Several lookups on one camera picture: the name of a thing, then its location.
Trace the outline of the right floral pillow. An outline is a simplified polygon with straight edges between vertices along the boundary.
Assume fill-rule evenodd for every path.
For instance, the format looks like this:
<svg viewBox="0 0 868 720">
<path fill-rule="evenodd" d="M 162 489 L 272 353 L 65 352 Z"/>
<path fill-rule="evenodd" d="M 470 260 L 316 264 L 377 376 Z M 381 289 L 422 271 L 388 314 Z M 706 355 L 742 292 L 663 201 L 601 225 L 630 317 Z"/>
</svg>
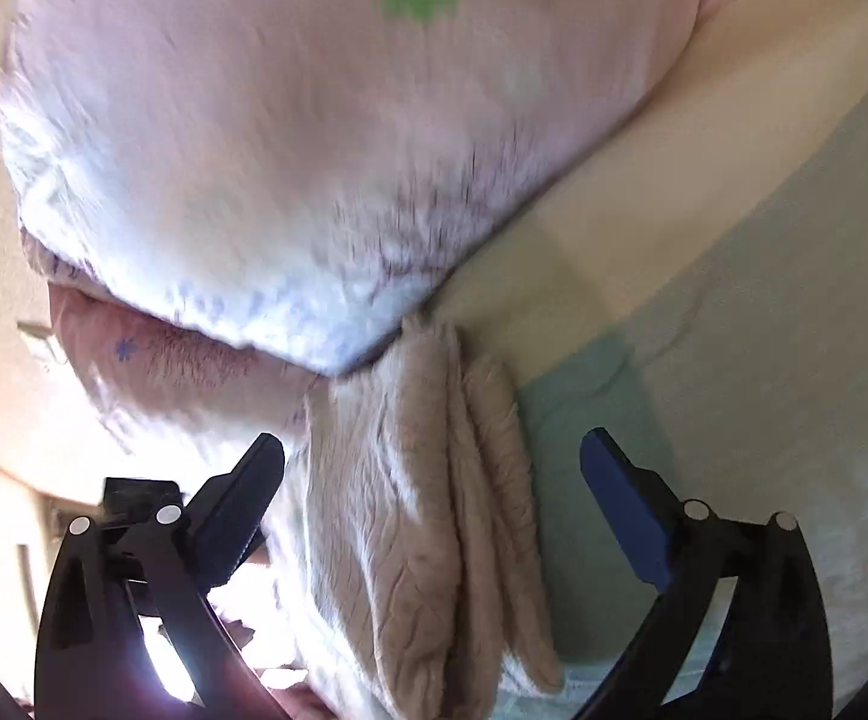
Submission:
<svg viewBox="0 0 868 720">
<path fill-rule="evenodd" d="M 131 452 L 289 436 L 728 0 L 17 0 L 1 149 Z"/>
</svg>

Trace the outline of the patchwork floral bed sheet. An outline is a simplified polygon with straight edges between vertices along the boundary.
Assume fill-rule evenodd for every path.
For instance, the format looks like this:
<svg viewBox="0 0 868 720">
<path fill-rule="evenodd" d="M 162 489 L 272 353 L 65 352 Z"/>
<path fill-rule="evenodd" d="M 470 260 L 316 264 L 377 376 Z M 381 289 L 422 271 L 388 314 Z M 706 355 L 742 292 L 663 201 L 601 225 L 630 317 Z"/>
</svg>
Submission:
<svg viewBox="0 0 868 720">
<path fill-rule="evenodd" d="M 800 521 L 834 697 L 868 678 L 868 0 L 736 0 L 651 103 L 442 289 L 515 377 L 566 718 L 650 590 L 585 489 L 605 427 L 727 517 Z"/>
</svg>

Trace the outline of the beige cable-knit sweater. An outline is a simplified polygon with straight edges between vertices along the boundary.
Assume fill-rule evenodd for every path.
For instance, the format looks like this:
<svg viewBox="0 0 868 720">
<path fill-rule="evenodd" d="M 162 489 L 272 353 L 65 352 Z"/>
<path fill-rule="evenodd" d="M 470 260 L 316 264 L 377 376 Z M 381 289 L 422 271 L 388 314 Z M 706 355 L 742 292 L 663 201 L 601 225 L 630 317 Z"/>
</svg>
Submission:
<svg viewBox="0 0 868 720">
<path fill-rule="evenodd" d="M 512 385 L 409 320 L 315 388 L 269 546 L 297 658 L 343 718 L 484 718 L 564 684 Z"/>
</svg>

